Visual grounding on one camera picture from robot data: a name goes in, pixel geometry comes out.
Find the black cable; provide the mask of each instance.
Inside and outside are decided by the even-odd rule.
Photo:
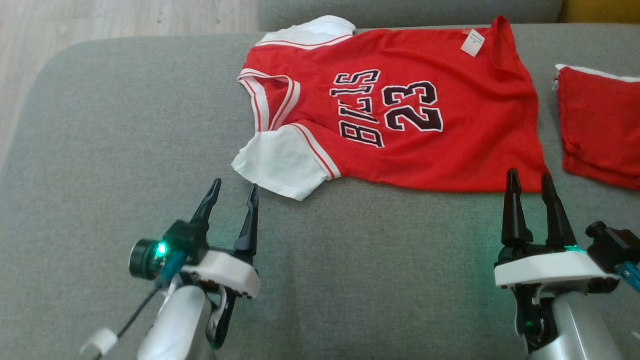
[[[125,332],[127,332],[127,330],[129,330],[129,328],[131,327],[131,324],[133,324],[134,321],[136,321],[136,319],[138,318],[138,315],[140,315],[140,313],[142,312],[142,310],[145,308],[145,306],[147,306],[147,304],[151,301],[151,299],[160,291],[160,287],[157,287],[151,291],[151,294],[149,294],[149,296],[147,296],[147,298],[145,299],[145,301],[142,302],[142,304],[140,304],[140,307],[138,308],[138,310],[136,310],[135,313],[133,313],[133,315],[131,316],[131,318],[129,319],[129,322],[127,322],[127,325],[125,325],[122,330],[120,331],[120,333],[118,334],[118,339],[121,339],[122,336],[124,335]]]

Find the clothing label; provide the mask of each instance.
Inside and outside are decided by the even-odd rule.
[[[484,37],[480,35],[476,30],[471,30],[469,36],[465,40],[465,43],[462,44],[462,51],[473,57],[476,57],[483,44]]]

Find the t-shirt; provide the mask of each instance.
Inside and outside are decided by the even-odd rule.
[[[339,177],[435,192],[503,192],[517,168],[525,192],[547,171],[538,97],[509,22],[470,29],[372,30],[324,16],[267,34],[238,80],[255,136],[232,166],[303,200]]]

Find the gray sofa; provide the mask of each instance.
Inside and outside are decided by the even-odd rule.
[[[557,63],[640,76],[640,49],[630,45],[640,27],[513,31],[540,97],[545,159],[576,234],[595,220],[640,233],[640,193],[563,172],[552,91]],[[190,217],[216,177],[223,186],[209,241],[232,246],[251,184],[230,164],[253,136],[236,77],[262,36],[91,42],[47,64],[0,175],[0,357],[77,358],[99,327],[123,326],[152,286],[129,275],[131,247]],[[354,179],[325,183],[304,202],[263,191],[262,292],[239,301],[218,357],[524,358],[515,302],[493,280],[502,205],[498,193],[415,192]],[[524,206],[543,241],[542,200],[527,195]],[[637,294],[620,286],[592,298],[625,358],[636,358]],[[135,357],[160,303],[154,299],[108,358]]]

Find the black knob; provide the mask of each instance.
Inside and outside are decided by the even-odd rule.
[[[602,234],[607,229],[607,226],[602,221],[596,221],[587,227],[584,232],[592,239],[595,239],[598,235]]]

